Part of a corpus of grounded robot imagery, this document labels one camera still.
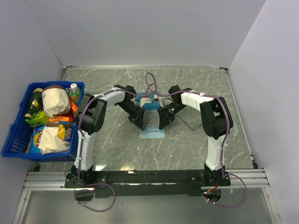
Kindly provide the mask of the light blue cleaning cloth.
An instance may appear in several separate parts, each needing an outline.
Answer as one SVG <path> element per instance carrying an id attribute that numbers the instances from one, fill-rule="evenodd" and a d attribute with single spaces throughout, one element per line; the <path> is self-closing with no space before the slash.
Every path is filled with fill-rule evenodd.
<path id="1" fill-rule="evenodd" d="M 160 130 L 157 126 L 146 127 L 140 130 L 140 139 L 162 139 L 165 137 L 164 129 Z"/>

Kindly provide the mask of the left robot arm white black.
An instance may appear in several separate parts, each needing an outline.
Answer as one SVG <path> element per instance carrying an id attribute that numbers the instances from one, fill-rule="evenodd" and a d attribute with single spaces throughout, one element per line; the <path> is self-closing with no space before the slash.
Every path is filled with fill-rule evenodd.
<path id="1" fill-rule="evenodd" d="M 145 108 L 136 105 L 132 99 L 137 95 L 130 86 L 115 85 L 111 90 L 102 94 L 84 94 L 74 121 L 78 129 L 77 157 L 71 168 L 76 177 L 76 183 L 86 188 L 92 183 L 93 149 L 97 132 L 104 124 L 106 110 L 112 105 L 118 105 L 127 114 L 128 119 L 140 130 L 144 130 L 143 117 Z"/>

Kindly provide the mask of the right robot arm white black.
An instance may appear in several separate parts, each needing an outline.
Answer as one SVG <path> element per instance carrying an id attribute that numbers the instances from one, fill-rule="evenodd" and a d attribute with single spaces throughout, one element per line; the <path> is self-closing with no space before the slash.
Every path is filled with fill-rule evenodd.
<path id="1" fill-rule="evenodd" d="M 234 123 L 228 106 L 223 97 L 198 93 L 190 88 L 180 89 L 172 86 L 169 91 L 172 103 L 160 107 L 159 129 L 164 129 L 175 120 L 175 115 L 189 106 L 201 114 L 201 123 L 208 136 L 208 153 L 205 162 L 204 181 L 209 186 L 216 185 L 222 178 L 226 178 L 224 150 L 230 129 Z"/>

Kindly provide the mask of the blue translucent glasses case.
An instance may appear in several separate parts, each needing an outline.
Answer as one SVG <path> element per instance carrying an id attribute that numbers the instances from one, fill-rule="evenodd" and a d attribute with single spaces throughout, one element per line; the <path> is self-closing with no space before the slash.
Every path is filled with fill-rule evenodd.
<path id="1" fill-rule="evenodd" d="M 144 107 L 146 110 L 157 110 L 161 107 L 160 98 L 156 95 L 149 95 L 150 93 L 140 92 L 138 93 L 133 102 L 140 107 Z"/>

